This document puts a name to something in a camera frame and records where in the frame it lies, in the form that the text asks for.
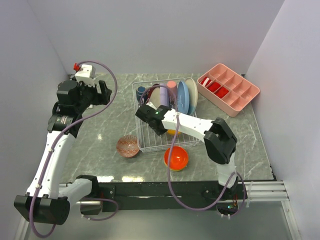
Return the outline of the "dark red rimmed plate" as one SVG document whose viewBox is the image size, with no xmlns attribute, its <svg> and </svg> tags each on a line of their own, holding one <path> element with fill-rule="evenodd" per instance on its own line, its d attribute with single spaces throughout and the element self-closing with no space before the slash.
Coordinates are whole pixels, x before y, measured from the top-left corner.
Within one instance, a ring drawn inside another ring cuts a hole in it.
<svg viewBox="0 0 320 240">
<path fill-rule="evenodd" d="M 160 104 L 160 85 L 154 84 L 147 92 L 147 100 L 144 102 L 147 105 L 153 105 L 153 108 L 157 109 Z"/>
</svg>

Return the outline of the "orange-yellow bowl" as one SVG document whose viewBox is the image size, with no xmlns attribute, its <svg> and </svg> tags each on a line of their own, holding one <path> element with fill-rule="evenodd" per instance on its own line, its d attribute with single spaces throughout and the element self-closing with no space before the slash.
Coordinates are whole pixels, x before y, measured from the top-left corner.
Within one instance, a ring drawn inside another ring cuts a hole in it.
<svg viewBox="0 0 320 240">
<path fill-rule="evenodd" d="M 176 134 L 176 131 L 174 129 L 169 129 L 169 130 L 167 130 L 166 133 L 171 135 L 171 136 L 174 136 Z"/>
</svg>

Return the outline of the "white wire dish rack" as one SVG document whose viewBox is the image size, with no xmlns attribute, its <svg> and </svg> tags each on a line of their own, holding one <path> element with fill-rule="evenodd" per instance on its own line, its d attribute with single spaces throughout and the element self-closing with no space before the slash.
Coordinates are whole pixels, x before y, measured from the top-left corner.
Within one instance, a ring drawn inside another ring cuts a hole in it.
<svg viewBox="0 0 320 240">
<path fill-rule="evenodd" d="M 134 111 L 136 112 L 139 108 L 139 102 L 137 100 L 137 90 L 140 87 L 144 87 L 146 89 L 152 87 L 156 84 L 167 84 L 170 79 L 164 80 L 156 80 L 156 81 L 141 81 L 135 82 L 132 84 L 132 94 L 134 100 Z M 148 152 L 157 152 L 157 151 L 165 151 L 167 150 L 173 139 L 173 135 L 169 133 L 164 133 L 163 135 L 157 135 L 154 130 L 152 130 L 149 125 L 138 117 L 135 117 L 136 124 L 136 133 L 137 133 L 137 142 L 138 147 L 143 153 Z M 176 140 L 175 145 L 190 148 L 197 145 L 200 142 L 197 138 L 187 135 L 185 133 L 179 133 Z"/>
</svg>

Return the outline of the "dark blue ceramic mug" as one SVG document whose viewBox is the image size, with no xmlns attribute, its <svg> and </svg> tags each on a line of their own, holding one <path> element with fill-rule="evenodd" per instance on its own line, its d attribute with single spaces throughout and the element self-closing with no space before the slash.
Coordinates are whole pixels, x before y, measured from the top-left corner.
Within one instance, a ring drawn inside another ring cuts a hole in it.
<svg viewBox="0 0 320 240">
<path fill-rule="evenodd" d="M 136 91 L 135 91 L 135 95 L 136 95 L 136 100 L 140 103 L 146 103 L 147 99 L 148 99 L 148 94 L 144 93 L 146 90 L 146 88 L 144 86 L 139 86 Z"/>
</svg>

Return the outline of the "pink plastic cup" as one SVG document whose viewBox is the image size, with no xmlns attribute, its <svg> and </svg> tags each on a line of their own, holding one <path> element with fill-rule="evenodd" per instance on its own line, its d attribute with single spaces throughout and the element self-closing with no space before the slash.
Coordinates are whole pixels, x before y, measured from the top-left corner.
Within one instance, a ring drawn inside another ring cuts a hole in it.
<svg viewBox="0 0 320 240">
<path fill-rule="evenodd" d="M 170 80 L 167 82 L 166 85 L 169 88 L 168 90 L 169 97 L 173 99 L 174 96 L 177 96 L 177 91 L 178 91 L 177 83 L 173 80 Z"/>
</svg>

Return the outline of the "cream and blue plate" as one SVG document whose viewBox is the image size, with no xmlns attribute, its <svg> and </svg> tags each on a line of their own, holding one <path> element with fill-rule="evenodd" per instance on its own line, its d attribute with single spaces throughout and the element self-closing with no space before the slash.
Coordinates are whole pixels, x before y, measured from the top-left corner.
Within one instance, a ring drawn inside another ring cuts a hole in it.
<svg viewBox="0 0 320 240">
<path fill-rule="evenodd" d="M 191 77 L 185 79 L 185 84 L 189 92 L 189 109 L 187 114 L 192 115 L 198 103 L 198 88 L 196 82 Z"/>
</svg>

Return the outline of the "lavender plate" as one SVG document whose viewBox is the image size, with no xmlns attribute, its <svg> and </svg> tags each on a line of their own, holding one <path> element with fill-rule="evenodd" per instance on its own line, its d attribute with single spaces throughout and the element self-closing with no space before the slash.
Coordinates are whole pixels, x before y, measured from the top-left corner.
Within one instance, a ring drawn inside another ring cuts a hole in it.
<svg viewBox="0 0 320 240">
<path fill-rule="evenodd" d="M 169 107 L 170 99 L 169 99 L 168 89 L 166 88 L 165 83 L 160 84 L 159 97 L 160 97 L 160 105 Z"/>
</svg>

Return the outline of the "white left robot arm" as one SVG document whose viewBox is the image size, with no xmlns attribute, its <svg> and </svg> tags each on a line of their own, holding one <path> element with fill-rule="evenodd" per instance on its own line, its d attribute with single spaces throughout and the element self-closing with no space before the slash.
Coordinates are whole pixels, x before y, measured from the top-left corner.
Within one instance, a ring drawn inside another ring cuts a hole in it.
<svg viewBox="0 0 320 240">
<path fill-rule="evenodd" d="M 62 225 L 78 201 L 94 201 L 101 195 L 96 176 L 80 175 L 63 190 L 60 178 L 82 125 L 82 114 L 90 105 L 107 105 L 111 94 L 103 80 L 92 87 L 75 80 L 58 85 L 57 102 L 48 121 L 45 149 L 36 175 L 26 193 L 14 200 L 14 207 L 28 222 Z"/>
</svg>

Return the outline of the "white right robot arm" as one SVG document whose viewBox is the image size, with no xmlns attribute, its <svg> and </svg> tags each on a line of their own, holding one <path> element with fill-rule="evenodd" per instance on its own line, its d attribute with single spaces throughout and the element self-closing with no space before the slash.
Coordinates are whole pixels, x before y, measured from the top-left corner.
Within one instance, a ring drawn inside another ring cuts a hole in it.
<svg viewBox="0 0 320 240">
<path fill-rule="evenodd" d="M 201 119 L 167 106 L 161 105 L 155 109 L 148 104 L 141 105 L 135 116 L 159 136 L 177 129 L 203 142 L 207 156 L 217 167 L 220 196 L 231 199 L 236 194 L 238 178 L 234 153 L 238 140 L 224 119 Z"/>
</svg>

